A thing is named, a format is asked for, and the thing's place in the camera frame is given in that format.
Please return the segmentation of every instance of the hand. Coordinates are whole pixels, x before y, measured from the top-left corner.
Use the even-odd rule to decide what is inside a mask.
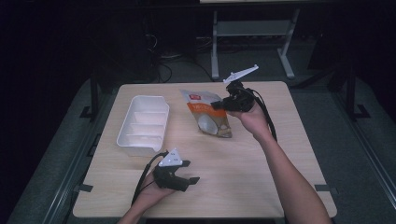
[[[150,172],[143,181],[140,194],[136,201],[143,201],[149,209],[164,197],[175,192],[173,189],[161,189],[154,181],[154,175]]]
[[[240,119],[242,125],[244,125],[256,139],[259,135],[265,133],[271,134],[264,113],[257,102],[254,102],[254,106],[248,112],[227,111],[227,113]]]
[[[120,219],[119,224],[135,224],[150,207],[157,204],[164,197],[175,192],[173,189],[161,189],[154,181],[154,175],[150,172],[142,183],[142,188],[136,201],[128,212]]]

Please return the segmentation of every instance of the black strap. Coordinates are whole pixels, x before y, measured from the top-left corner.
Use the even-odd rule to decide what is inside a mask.
[[[262,112],[264,113],[265,119],[267,120],[268,126],[270,127],[271,134],[274,137],[274,139],[277,141],[275,125],[271,120],[270,114],[268,113],[267,106],[265,106],[265,103],[259,97],[256,96],[255,100],[262,108]]]
[[[137,183],[136,189],[134,190],[134,197],[132,198],[132,203],[131,204],[134,204],[134,201],[136,201],[137,196],[139,196],[140,189],[142,188],[143,181],[145,180],[146,175],[149,172],[149,168],[150,168],[151,164],[155,161],[155,159],[159,158],[160,156],[165,157],[167,154],[168,154],[168,151],[162,152],[162,153],[159,153],[159,154],[155,155],[151,159],[151,161],[146,165],[145,170],[143,171],[143,174],[140,176],[139,182]]]

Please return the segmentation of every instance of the person's right hand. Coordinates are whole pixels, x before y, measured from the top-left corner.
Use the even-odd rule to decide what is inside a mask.
[[[254,102],[254,106],[248,112],[227,111],[227,113],[240,119],[242,125],[244,125],[256,139],[260,135],[271,134],[264,113],[256,102]]]

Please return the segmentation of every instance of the white plastic tray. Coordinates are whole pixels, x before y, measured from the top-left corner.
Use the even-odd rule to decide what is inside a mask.
[[[169,105],[163,96],[137,95],[132,99],[117,138],[129,156],[153,156],[163,147]]]

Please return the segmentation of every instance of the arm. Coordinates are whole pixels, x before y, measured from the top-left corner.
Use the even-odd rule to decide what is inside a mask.
[[[131,208],[120,219],[119,224],[136,224],[146,210],[157,204],[162,198],[175,192],[173,189],[161,189],[153,181],[152,173],[148,174],[142,184],[144,189],[137,196]]]
[[[239,118],[262,146],[276,184],[279,200],[289,222],[331,223],[327,210],[315,190],[294,167],[271,135],[258,104],[247,113],[228,113]]]

